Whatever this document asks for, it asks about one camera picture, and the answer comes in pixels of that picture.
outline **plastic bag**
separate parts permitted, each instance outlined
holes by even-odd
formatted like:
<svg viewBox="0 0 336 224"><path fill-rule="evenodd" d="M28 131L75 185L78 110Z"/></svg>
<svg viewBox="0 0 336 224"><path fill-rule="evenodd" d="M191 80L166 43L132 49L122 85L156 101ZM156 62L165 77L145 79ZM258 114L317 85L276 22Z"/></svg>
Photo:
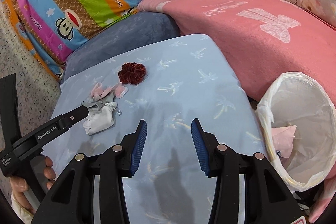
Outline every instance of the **plastic bag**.
<svg viewBox="0 0 336 224"><path fill-rule="evenodd" d="M291 191L306 191L330 172L336 161L335 106L324 89L300 72L281 74L269 87L256 113L268 159ZM296 125L287 160L276 155L271 128Z"/></svg>

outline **finger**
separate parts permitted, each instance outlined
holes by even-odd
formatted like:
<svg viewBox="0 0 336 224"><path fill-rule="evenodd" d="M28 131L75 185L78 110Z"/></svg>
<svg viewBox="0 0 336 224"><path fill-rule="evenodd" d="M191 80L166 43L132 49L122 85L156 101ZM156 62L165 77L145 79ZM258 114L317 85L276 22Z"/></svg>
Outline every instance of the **finger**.
<svg viewBox="0 0 336 224"><path fill-rule="evenodd" d="M17 176L12 176L9 179L10 185L13 190L13 195L16 199L16 201L26 210L31 212L32 214L35 213L35 210L23 194L26 190L28 190L28 184L23 178L19 178Z"/></svg>
<svg viewBox="0 0 336 224"><path fill-rule="evenodd" d="M50 190L50 188L54 185L55 181L54 180L50 180L47 182L47 188L48 190Z"/></svg>
<svg viewBox="0 0 336 224"><path fill-rule="evenodd" d="M51 158L49 158L48 156L45 157L45 164L48 167L52 167L54 165L53 161Z"/></svg>
<svg viewBox="0 0 336 224"><path fill-rule="evenodd" d="M56 178L56 173L51 167L45 167L43 170L43 174L47 179L53 180Z"/></svg>

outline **star print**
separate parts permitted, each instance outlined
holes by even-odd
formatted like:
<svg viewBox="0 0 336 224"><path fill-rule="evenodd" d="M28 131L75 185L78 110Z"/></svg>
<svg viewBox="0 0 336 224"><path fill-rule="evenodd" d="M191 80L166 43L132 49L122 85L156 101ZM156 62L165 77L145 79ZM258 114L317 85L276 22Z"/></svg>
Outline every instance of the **star print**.
<svg viewBox="0 0 336 224"><path fill-rule="evenodd" d="M113 22L113 19L109 18L107 21L105 21L106 24L111 24Z"/></svg>
<svg viewBox="0 0 336 224"><path fill-rule="evenodd" d="M49 10L46 12L46 14L48 15L48 17L50 17L51 15L54 14L55 8L49 8Z"/></svg>

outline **white flower print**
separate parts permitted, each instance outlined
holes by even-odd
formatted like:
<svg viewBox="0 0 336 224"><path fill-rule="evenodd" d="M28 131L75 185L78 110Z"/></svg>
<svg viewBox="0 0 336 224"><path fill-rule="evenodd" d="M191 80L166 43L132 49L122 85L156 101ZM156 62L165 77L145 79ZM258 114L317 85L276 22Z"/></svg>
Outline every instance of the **white flower print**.
<svg viewBox="0 0 336 224"><path fill-rule="evenodd" d="M114 59L114 57L112 57L112 58L110 58L110 59L108 59L108 61L106 62L106 63L112 63L112 62L116 62L116 60Z"/></svg>
<svg viewBox="0 0 336 224"><path fill-rule="evenodd" d="M212 203L213 203L213 202L210 200L209 197L207 197L207 200L208 200L208 202L209 202L209 209L208 209L208 211L209 211L209 215L208 215L208 218L210 218L211 210L212 210Z"/></svg>
<svg viewBox="0 0 336 224"><path fill-rule="evenodd" d="M99 76L93 79L93 83L96 84L98 82L101 82L100 80L103 78L103 76Z"/></svg>
<svg viewBox="0 0 336 224"><path fill-rule="evenodd" d="M125 100L125 101L129 104L130 108L136 108L136 109L139 109L140 107L144 107L147 104L147 100L145 100L144 98L136 99L135 103L129 100Z"/></svg>
<svg viewBox="0 0 336 224"><path fill-rule="evenodd" d="M288 29L301 25L300 22L290 17L284 15L278 15L278 17L276 17L260 8L249 9L248 11L244 10L237 15L266 23L260 25L260 29L281 40L283 43L289 43L291 41Z"/></svg>
<svg viewBox="0 0 336 224"><path fill-rule="evenodd" d="M150 59L151 58L149 58L149 57L145 57L143 59L137 58L138 62L142 62L142 63L145 63L145 62L149 61Z"/></svg>
<svg viewBox="0 0 336 224"><path fill-rule="evenodd" d="M331 9L332 9L332 11L333 11L333 13L334 13L334 15L336 17L336 2L334 2L334 3L331 4Z"/></svg>
<svg viewBox="0 0 336 224"><path fill-rule="evenodd" d="M80 88L80 90L77 93L77 97L76 98L78 98L82 94L82 92L83 92L83 88Z"/></svg>
<svg viewBox="0 0 336 224"><path fill-rule="evenodd" d="M246 135L248 135L250 138L252 138L254 143L260 143L260 141L261 141L260 138L254 136L252 133L250 133L248 131L246 131Z"/></svg>
<svg viewBox="0 0 336 224"><path fill-rule="evenodd" d="M200 73L200 78L202 79L201 81L199 81L199 83L206 83L210 80L216 80L218 78L215 73L209 72L208 74L205 74L201 69L199 69L198 72Z"/></svg>
<svg viewBox="0 0 336 224"><path fill-rule="evenodd" d="M88 80L91 78L91 75L84 75L84 77L85 77L85 80Z"/></svg>
<svg viewBox="0 0 336 224"><path fill-rule="evenodd" d="M155 219L156 223L158 224L171 224L171 220L169 219L169 216L165 213L162 213L162 216L155 215L153 213L146 213L147 217L150 217L152 219Z"/></svg>
<svg viewBox="0 0 336 224"><path fill-rule="evenodd" d="M126 56L129 56L130 54L132 54L132 53L134 53L134 52L137 52L139 49L140 49L140 48L136 48L136 49L134 49L134 50L129 51L129 52L126 54Z"/></svg>
<svg viewBox="0 0 336 224"><path fill-rule="evenodd" d="M170 61L163 61L161 60L157 65L157 70L164 70L169 67L169 64L177 62L176 59Z"/></svg>
<svg viewBox="0 0 336 224"><path fill-rule="evenodd" d="M204 53L202 51L204 51L206 48L202 48L197 52L191 52L190 55L194 56L196 59L201 59L201 57L203 57Z"/></svg>
<svg viewBox="0 0 336 224"><path fill-rule="evenodd" d="M231 103L229 100L226 99L223 95L220 95L217 100L216 106L220 106L219 112L214 116L214 119L218 119L220 115L223 114L223 112L227 112L228 108L232 108L233 110L236 110L236 107L233 103Z"/></svg>
<svg viewBox="0 0 336 224"><path fill-rule="evenodd" d="M168 128L176 129L176 125L178 125L190 129L191 127L185 124L183 119L179 119L180 114L181 112L176 113L173 116L170 116L167 120L165 120L165 126Z"/></svg>
<svg viewBox="0 0 336 224"><path fill-rule="evenodd" d="M324 15L323 8L318 0L300 0L301 6L314 15Z"/></svg>
<svg viewBox="0 0 336 224"><path fill-rule="evenodd" d="M176 92L179 91L179 87L183 84L183 82L174 82L169 84L169 86L160 86L157 88L157 90L165 90L165 92L171 91L171 95L173 96Z"/></svg>
<svg viewBox="0 0 336 224"><path fill-rule="evenodd" d="M173 44L170 44L169 46L170 47L176 47L176 46L179 46L179 45L188 45L188 44L182 43L181 41L176 41Z"/></svg>
<svg viewBox="0 0 336 224"><path fill-rule="evenodd" d="M112 70L113 74L116 74L116 73L118 73L119 71L121 71L122 66L123 66L123 65L114 68L114 69Z"/></svg>
<svg viewBox="0 0 336 224"><path fill-rule="evenodd" d="M149 174L149 180L151 182L153 182L154 180L156 180L158 178L158 175L160 173L162 173L163 171L167 172L167 171L173 171L173 170L174 170L174 167L168 166L168 165L164 165L164 166L159 165L159 166L156 166L152 170L152 164L151 164L151 162L149 162L147 164L147 171L148 171L148 174ZM157 217L150 216L149 214L146 214L146 216L148 216L150 218L154 218L154 219L159 219Z"/></svg>

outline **pink tissue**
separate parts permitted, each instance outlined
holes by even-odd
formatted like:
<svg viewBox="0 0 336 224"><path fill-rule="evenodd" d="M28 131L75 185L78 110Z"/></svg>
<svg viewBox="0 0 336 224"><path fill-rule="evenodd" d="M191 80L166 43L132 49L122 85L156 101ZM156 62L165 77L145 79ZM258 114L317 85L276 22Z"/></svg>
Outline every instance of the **pink tissue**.
<svg viewBox="0 0 336 224"><path fill-rule="evenodd" d="M120 85L115 89L114 93L115 93L115 96L117 97L117 99L120 99L125 95L125 93L127 91L128 91L127 87L125 87L123 85Z"/></svg>
<svg viewBox="0 0 336 224"><path fill-rule="evenodd" d="M128 88L123 86L122 83L117 83L113 87L108 87L106 90L103 90L102 83L97 83L94 88L92 89L90 95L94 98L95 102L104 98L107 96L110 92L114 92L117 99L122 98L126 92L128 91Z"/></svg>
<svg viewBox="0 0 336 224"><path fill-rule="evenodd" d="M108 95L111 91L112 91L112 87L108 87L106 90L103 90L103 88L102 88L102 83L97 83L97 84L93 87L93 89L92 89L90 95L91 95L91 97L94 98L94 100L95 100L95 102L96 102L96 101L98 101L98 100L104 98L104 97L105 97L106 95Z"/></svg>
<svg viewBox="0 0 336 224"><path fill-rule="evenodd" d="M293 139L296 126L272 128L275 150L281 152L280 157L289 158L293 150Z"/></svg>

